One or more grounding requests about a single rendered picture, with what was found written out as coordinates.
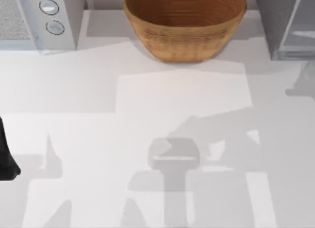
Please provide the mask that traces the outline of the round grey microwave knob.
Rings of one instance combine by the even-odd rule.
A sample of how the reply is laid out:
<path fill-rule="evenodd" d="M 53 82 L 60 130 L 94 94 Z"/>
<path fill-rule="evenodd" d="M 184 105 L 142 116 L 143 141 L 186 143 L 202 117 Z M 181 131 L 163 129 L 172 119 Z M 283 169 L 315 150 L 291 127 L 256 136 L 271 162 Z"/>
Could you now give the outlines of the round grey microwave knob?
<path fill-rule="evenodd" d="M 65 31 L 64 25 L 56 20 L 47 22 L 45 24 L 46 30 L 52 35 L 61 35 Z"/>
<path fill-rule="evenodd" d="M 59 5 L 54 0 L 40 1 L 39 8 L 46 15 L 56 15 L 60 9 Z"/>

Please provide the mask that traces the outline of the pale microwave oven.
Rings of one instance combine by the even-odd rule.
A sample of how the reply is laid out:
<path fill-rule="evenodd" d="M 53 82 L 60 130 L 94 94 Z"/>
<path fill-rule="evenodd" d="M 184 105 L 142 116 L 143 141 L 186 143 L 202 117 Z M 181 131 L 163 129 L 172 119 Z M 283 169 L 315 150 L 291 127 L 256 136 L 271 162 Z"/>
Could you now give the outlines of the pale microwave oven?
<path fill-rule="evenodd" d="M 56 15 L 39 8 L 43 0 L 0 0 L 0 51 L 71 51 L 77 48 L 86 0 L 54 0 Z M 65 31 L 50 34 L 45 24 L 59 21 Z"/>

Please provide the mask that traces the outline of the brown woven basket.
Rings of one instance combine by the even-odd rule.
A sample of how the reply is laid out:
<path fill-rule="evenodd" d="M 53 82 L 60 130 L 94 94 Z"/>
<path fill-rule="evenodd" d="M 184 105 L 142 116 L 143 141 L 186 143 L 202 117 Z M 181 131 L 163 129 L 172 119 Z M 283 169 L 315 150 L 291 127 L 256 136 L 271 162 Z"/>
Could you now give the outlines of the brown woven basket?
<path fill-rule="evenodd" d="M 137 38 L 164 62 L 201 62 L 232 37 L 246 0 L 124 0 L 123 11 Z"/>

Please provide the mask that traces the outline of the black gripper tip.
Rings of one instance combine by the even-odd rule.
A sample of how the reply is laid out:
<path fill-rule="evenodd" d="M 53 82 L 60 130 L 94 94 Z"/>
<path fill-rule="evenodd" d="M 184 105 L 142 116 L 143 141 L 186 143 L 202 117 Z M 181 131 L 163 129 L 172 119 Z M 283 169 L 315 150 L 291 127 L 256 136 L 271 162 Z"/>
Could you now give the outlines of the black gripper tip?
<path fill-rule="evenodd" d="M 0 117 L 0 181 L 13 181 L 20 174 L 21 169 L 9 150 L 3 120 Z"/>

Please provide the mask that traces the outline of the grey cabinet with dark inside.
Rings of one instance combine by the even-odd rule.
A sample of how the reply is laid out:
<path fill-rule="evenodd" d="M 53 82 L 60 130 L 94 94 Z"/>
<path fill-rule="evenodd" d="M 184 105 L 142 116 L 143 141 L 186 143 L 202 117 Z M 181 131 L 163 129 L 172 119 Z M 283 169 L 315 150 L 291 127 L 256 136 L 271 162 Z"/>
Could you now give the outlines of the grey cabinet with dark inside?
<path fill-rule="evenodd" d="M 256 0 L 273 61 L 315 61 L 315 0 Z"/>

